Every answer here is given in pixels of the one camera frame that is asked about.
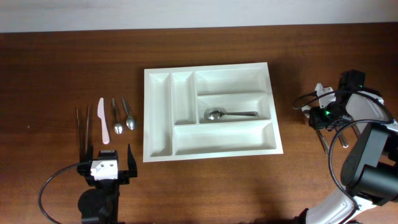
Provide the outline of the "metal fork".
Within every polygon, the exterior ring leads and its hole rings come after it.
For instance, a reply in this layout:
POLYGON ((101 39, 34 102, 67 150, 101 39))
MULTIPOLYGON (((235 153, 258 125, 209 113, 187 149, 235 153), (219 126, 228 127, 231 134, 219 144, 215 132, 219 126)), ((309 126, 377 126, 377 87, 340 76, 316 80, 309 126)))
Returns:
POLYGON ((361 135, 361 131, 359 130, 359 128, 357 127, 356 124, 352 125, 352 129, 356 135, 356 137, 358 138, 361 135))
POLYGON ((343 132, 340 133, 340 135, 338 136, 338 139, 340 141, 340 144, 342 145, 343 148, 348 148, 349 144, 343 134, 343 132))

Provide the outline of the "pink plastic knife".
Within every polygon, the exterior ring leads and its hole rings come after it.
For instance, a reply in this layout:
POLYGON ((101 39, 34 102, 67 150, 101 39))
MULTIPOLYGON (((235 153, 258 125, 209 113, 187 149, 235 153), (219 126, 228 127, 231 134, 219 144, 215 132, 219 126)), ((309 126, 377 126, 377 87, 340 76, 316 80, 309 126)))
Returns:
POLYGON ((97 107, 97 116, 101 121, 101 136, 103 144, 109 144, 110 137, 109 132, 106 124, 106 117, 104 112, 104 98, 100 98, 97 107))

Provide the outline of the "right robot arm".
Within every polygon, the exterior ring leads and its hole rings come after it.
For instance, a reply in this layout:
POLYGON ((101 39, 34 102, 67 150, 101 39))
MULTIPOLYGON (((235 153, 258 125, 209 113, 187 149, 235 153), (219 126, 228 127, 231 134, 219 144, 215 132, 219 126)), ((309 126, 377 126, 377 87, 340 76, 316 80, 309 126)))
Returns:
POLYGON ((397 202, 397 120, 387 109, 379 91, 366 87, 366 75, 358 70, 343 72, 336 90, 318 83, 309 93, 311 102, 299 108, 315 131, 334 130, 330 144, 319 135, 328 169, 336 184, 321 204, 306 208, 294 223, 352 223, 355 216, 388 202, 397 202), (337 178, 333 150, 349 128, 357 140, 337 178))

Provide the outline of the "metal serrated tongs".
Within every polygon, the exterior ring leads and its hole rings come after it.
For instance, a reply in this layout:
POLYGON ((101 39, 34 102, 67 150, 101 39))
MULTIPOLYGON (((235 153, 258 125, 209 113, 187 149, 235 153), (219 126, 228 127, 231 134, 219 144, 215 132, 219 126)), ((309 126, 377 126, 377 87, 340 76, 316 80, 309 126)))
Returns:
POLYGON ((76 109, 76 120, 78 128, 78 155, 79 161, 85 160, 88 151, 89 128, 90 128, 90 107, 87 107, 86 118, 80 119, 79 109, 76 109))

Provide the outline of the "small metal teaspoon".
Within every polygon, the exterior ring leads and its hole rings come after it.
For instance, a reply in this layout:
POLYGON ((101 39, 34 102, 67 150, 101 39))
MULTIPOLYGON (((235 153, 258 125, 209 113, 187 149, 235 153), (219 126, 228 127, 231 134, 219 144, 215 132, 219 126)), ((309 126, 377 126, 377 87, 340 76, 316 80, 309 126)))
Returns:
POLYGON ((113 106, 113 115, 114 115, 114 120, 115 120, 115 124, 113 126, 113 129, 114 129, 114 132, 116 134, 121 134, 123 132, 123 126, 118 121, 118 112, 117 112, 116 102, 115 102, 114 98, 112 99, 112 106, 113 106))
POLYGON ((124 110, 125 110, 125 112, 126 112, 126 114, 127 114, 126 125, 127 125, 127 127, 128 127, 130 130, 133 130, 133 129, 135 129, 135 127, 136 127, 136 121, 135 121, 135 119, 132 117, 132 115, 130 114, 129 107, 128 107, 128 105, 127 105, 127 101, 126 101, 124 98, 122 98, 122 102, 123 102, 124 110))

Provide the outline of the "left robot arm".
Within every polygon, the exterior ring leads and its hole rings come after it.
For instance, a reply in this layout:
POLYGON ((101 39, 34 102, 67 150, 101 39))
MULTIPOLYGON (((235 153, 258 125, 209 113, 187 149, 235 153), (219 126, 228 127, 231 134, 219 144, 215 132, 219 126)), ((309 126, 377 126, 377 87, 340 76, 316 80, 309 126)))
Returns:
POLYGON ((77 172, 91 187, 78 200, 82 223, 118 222, 119 187, 137 177, 137 164, 130 146, 127 147, 128 170, 119 170, 118 164, 117 151, 100 151, 94 159, 92 146, 80 158, 77 172))

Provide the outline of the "large metal spoon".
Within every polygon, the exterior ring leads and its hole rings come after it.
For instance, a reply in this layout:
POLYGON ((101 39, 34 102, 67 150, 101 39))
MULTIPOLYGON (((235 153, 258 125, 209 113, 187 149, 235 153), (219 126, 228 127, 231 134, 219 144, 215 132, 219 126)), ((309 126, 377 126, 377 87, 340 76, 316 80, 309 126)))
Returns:
MULTIPOLYGON (((310 106, 304 106, 304 107, 301 109, 301 110, 302 110, 302 113, 304 114, 304 116, 305 116, 307 119, 310 118, 310 113, 309 113, 310 109, 311 109, 310 106)), ((316 134, 317 134, 317 136, 318 136, 318 138, 319 138, 319 140, 320 140, 320 142, 321 142, 321 145, 322 145, 322 148, 323 148, 325 154, 326 154, 326 155, 329 155, 330 147, 329 147, 329 145, 328 145, 326 139, 324 138, 323 134, 322 134, 322 133, 320 132, 320 130, 318 130, 318 129, 316 129, 315 132, 316 132, 316 134)))
POLYGON ((203 117, 206 120, 215 121, 221 119, 223 116, 251 116, 258 117, 257 111, 246 111, 246 112, 227 112, 223 108, 207 109, 204 112, 203 117))

